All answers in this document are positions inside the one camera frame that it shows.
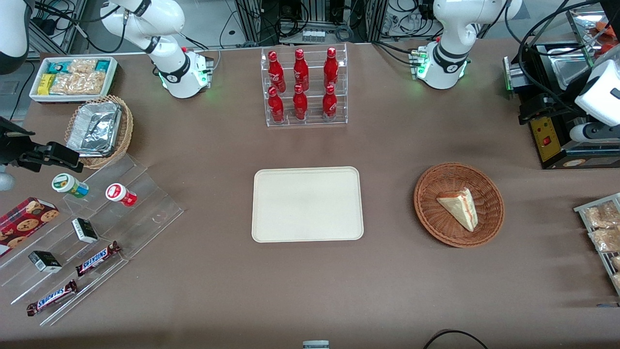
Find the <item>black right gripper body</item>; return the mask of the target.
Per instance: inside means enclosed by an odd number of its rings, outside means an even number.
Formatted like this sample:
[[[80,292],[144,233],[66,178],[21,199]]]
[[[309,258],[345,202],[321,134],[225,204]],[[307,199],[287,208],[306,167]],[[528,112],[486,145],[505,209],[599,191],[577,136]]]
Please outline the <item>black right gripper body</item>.
[[[0,117],[0,164],[15,167],[37,168],[37,164],[22,159],[24,153],[35,148],[31,136],[36,133],[28,131],[17,124]]]

